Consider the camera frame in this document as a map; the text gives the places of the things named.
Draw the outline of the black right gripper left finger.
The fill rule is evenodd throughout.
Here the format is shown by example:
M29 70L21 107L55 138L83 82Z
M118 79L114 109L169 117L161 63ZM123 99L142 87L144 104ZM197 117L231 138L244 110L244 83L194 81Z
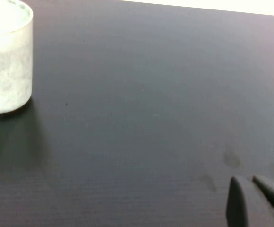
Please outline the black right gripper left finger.
M243 190L243 181L233 176L230 180L226 204L226 220L228 227L247 227L247 209Z

